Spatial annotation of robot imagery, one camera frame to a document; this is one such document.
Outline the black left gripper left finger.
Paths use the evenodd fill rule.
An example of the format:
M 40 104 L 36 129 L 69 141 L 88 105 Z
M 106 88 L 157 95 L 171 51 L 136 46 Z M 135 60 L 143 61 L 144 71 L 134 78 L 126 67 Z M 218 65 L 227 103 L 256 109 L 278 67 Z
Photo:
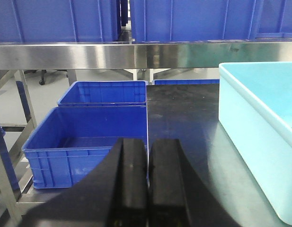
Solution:
M 30 209 L 24 227 L 144 227 L 147 155 L 141 139 L 119 138 L 85 178 Z

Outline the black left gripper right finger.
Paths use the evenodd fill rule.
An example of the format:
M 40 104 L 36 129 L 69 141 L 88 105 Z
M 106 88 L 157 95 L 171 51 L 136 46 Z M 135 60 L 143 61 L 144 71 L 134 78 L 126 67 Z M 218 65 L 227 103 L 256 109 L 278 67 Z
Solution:
M 149 226 L 239 226 L 204 185 L 178 139 L 155 140 L 149 165 Z

